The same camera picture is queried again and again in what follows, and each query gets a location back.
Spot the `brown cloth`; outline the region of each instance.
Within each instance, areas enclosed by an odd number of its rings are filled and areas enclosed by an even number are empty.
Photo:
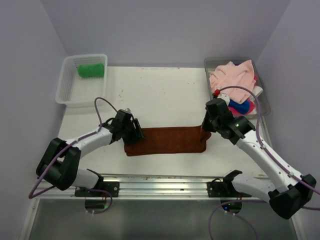
[[[124,146],[127,156],[202,153],[211,136],[201,126],[152,127],[142,131],[146,139]]]

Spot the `pink towel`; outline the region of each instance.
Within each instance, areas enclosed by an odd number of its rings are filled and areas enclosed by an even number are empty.
[[[248,60],[238,66],[234,65],[231,61],[227,65],[218,66],[210,74],[209,80],[211,91],[214,93],[217,87],[223,88],[227,86],[241,86],[252,91],[256,84],[254,78],[254,67],[251,60]],[[222,93],[227,94],[230,99],[238,104],[242,104],[250,96],[250,93],[238,88],[226,89]]]

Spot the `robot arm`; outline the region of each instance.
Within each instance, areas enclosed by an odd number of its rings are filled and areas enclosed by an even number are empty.
[[[53,139],[36,169],[36,174],[41,176],[53,158],[66,146],[75,142],[59,156],[64,157],[63,161],[55,161],[48,169],[44,179],[62,191],[71,186],[99,190],[103,188],[103,177],[89,169],[78,169],[80,159],[120,139],[130,145],[143,138],[145,136],[138,119],[133,118],[129,110],[119,110],[110,124],[107,121],[92,133],[68,140]]]
[[[310,201],[313,192],[291,176],[314,187],[316,180],[310,174],[303,176],[301,172],[286,163],[263,139],[262,147],[256,136],[255,126],[244,116],[233,117],[228,109],[228,100],[219,96],[206,103],[206,114],[202,123],[205,131],[218,132],[223,138],[247,153],[268,175],[269,180],[259,180],[246,176],[235,170],[223,178],[223,182],[213,182],[216,192],[246,193],[269,202],[272,209],[282,218],[289,219],[301,207]],[[287,174],[265,152],[271,154],[290,171]]]

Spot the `plastic storage bin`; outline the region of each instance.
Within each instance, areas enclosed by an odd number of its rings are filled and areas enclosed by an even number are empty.
[[[249,57],[208,57],[204,60],[204,69],[205,69],[205,74],[206,74],[206,79],[207,79],[207,83],[208,83],[208,89],[209,89],[209,97],[210,99],[213,99],[213,95],[211,92],[211,86],[210,86],[210,73],[213,73],[216,69],[216,67],[220,66],[220,65],[226,65],[228,62],[233,62],[235,65],[239,65],[247,60],[252,60]],[[263,92],[258,96],[259,102],[260,102],[260,106],[261,106],[261,114],[262,116],[266,116],[270,113],[270,105],[265,93],[265,88],[263,85],[263,82],[258,74],[256,65],[254,63],[254,61],[252,60],[252,65],[253,65],[253,69],[254,69],[254,74],[257,75],[257,81],[256,81],[256,85],[260,86],[261,88],[263,88]],[[254,115],[245,115],[246,117],[249,118],[256,118],[258,116],[258,114],[254,114]]]
[[[81,78],[77,67],[85,64],[104,65],[103,77]],[[55,101],[68,107],[88,107],[94,105],[96,97],[105,98],[107,87],[108,58],[104,54],[68,56],[64,59]]]

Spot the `white table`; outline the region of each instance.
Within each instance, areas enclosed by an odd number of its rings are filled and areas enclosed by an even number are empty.
[[[203,68],[108,67],[106,99],[117,109],[130,108],[142,128],[199,126],[209,93]],[[102,121],[115,116],[104,102],[99,110]],[[93,105],[68,107],[58,137],[78,137],[98,123]],[[218,133],[212,134],[203,153],[128,157],[120,140],[86,155],[79,167],[101,174],[220,177],[241,170],[253,177],[266,176],[248,155]]]

